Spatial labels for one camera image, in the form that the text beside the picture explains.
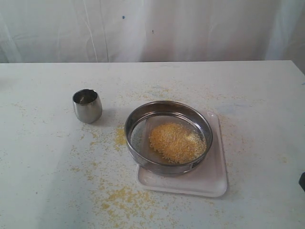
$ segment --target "table surface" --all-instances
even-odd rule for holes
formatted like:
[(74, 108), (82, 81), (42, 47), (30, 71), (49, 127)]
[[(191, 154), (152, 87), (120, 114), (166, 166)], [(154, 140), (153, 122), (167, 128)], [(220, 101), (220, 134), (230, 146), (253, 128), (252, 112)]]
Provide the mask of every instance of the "table surface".
[[(97, 90), (103, 115), (73, 113)], [(0, 228), (304, 228), (305, 76), (291, 61), (0, 64)], [(220, 198), (146, 191), (129, 113), (174, 100), (220, 117)]]

